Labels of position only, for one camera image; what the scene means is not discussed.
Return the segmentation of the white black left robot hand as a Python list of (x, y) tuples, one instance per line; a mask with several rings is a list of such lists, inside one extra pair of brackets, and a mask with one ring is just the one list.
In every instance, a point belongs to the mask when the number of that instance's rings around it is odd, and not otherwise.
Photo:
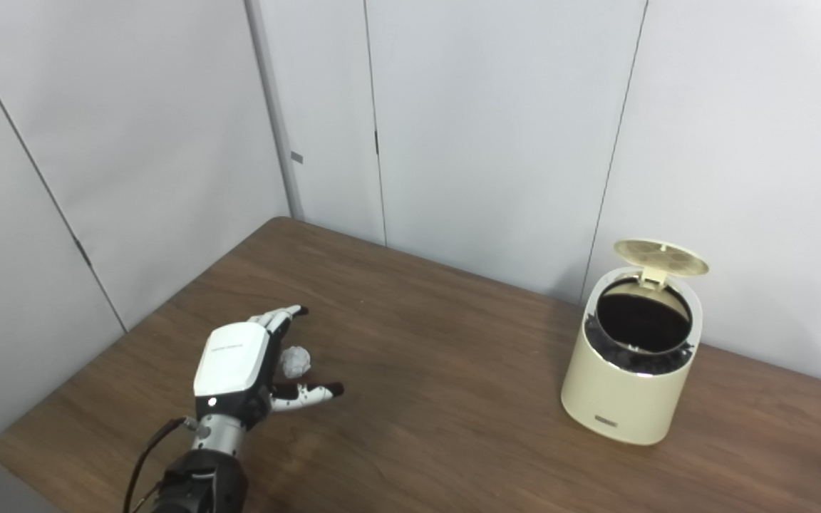
[(309, 351), (283, 345), (294, 318), (307, 312), (305, 306), (284, 306), (216, 328), (193, 380), (196, 418), (225, 416), (249, 431), (271, 413), (342, 396), (342, 383), (302, 382), (311, 369)]

